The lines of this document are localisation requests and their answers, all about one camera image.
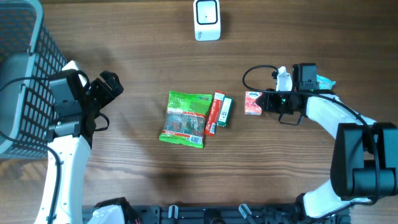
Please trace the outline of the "pink tissue pack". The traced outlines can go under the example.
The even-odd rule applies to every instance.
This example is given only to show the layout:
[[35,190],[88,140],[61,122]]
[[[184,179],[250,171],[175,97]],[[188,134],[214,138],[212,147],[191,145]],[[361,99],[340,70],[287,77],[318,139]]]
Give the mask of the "pink tissue pack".
[[256,103],[257,99],[262,96],[262,93],[257,91],[247,91],[245,94],[244,114],[256,115],[262,114],[262,108]]

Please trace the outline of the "mint wet wipes pack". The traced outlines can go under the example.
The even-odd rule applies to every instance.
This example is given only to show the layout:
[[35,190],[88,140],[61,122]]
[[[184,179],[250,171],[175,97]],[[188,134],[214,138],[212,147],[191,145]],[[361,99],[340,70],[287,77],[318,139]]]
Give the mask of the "mint wet wipes pack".
[[335,81],[332,81],[321,75],[317,75],[317,82],[319,84],[319,89],[321,90],[331,90],[333,86],[336,84]]

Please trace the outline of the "green white medicine box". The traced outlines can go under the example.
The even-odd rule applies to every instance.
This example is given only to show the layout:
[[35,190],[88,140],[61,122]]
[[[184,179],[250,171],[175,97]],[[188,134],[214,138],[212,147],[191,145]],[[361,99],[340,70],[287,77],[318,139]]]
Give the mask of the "green white medicine box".
[[218,126],[225,127],[227,125],[232,107],[233,107],[233,99],[227,96],[224,97],[220,114],[217,120]]

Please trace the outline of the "red stick sachet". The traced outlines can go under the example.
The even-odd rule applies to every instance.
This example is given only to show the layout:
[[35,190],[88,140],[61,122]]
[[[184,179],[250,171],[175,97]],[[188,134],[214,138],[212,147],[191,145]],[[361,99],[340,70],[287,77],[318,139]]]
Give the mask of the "red stick sachet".
[[220,115],[221,107],[223,104],[225,94],[222,91],[215,91],[213,102],[211,105],[211,110],[209,113],[208,121],[205,126],[205,135],[214,136],[217,120]]

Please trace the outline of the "green snack bag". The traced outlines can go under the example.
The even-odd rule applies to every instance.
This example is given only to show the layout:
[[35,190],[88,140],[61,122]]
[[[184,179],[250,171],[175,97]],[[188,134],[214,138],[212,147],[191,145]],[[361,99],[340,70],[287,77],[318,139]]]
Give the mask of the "green snack bag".
[[202,148],[206,115],[212,100],[212,95],[170,91],[159,140]]

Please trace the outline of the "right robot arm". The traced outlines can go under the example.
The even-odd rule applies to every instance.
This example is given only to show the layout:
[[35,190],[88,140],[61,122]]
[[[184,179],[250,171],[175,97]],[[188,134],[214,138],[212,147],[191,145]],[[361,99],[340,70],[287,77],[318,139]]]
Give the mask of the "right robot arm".
[[276,88],[260,91],[256,102],[262,110],[279,116],[298,112],[335,139],[330,179],[298,196],[293,217],[319,222],[355,205],[396,196],[397,126],[367,118],[321,89],[314,63],[295,64],[292,73],[285,67],[271,69]]

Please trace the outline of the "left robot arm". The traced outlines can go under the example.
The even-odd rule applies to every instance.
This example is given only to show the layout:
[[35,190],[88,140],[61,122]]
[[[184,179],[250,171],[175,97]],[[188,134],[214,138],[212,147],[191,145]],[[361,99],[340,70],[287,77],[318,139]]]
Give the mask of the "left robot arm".
[[55,118],[45,135],[48,166],[36,223],[82,223],[83,183],[91,154],[95,120],[101,109],[124,88],[107,70],[93,81],[75,61],[68,62],[49,83]]

